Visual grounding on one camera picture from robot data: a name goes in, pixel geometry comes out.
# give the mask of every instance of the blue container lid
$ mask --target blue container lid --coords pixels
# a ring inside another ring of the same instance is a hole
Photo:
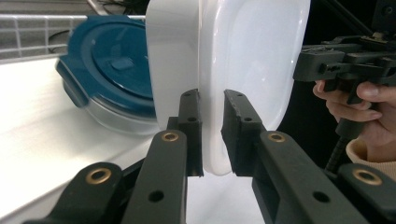
[[[122,114],[155,118],[145,25],[126,16],[91,16],[75,30],[57,71],[78,107],[90,99]]]

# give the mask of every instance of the human hand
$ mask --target human hand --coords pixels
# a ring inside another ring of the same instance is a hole
[[[348,105],[348,93],[343,91],[324,92],[325,81],[317,81],[314,94],[326,100],[330,113],[340,118],[366,122],[360,139],[367,146],[367,161],[396,161],[396,87],[363,82],[357,88],[363,100],[359,104]]]

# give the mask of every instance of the white countertop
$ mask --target white countertop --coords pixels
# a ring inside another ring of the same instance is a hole
[[[126,168],[146,156],[152,136],[116,133],[76,108],[56,59],[0,65],[0,223],[44,217],[82,168]],[[189,178],[188,223],[263,223],[251,178]]]

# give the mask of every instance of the sleeve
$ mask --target sleeve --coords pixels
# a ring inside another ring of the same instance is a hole
[[[396,181],[396,161],[367,161],[367,147],[365,143],[359,138],[350,141],[350,143],[346,146],[346,154],[352,160],[352,162],[373,167]]]

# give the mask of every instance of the white plastic container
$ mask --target white plastic container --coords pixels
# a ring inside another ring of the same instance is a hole
[[[309,0],[151,0],[148,56],[160,127],[177,116],[179,96],[199,89],[205,169],[231,171],[223,144],[224,91],[241,91],[267,130],[286,112]]]

